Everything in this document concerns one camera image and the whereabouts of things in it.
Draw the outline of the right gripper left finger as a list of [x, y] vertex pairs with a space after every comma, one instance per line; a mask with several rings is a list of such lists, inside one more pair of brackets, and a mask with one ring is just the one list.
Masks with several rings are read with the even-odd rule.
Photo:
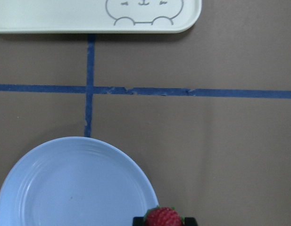
[[145, 220], [144, 217], [134, 217], [133, 226], [144, 226]]

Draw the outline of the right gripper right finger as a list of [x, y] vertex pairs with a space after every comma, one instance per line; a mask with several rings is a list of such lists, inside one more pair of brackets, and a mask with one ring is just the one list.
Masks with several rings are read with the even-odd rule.
[[184, 226], [198, 226], [198, 223], [194, 217], [185, 217]]

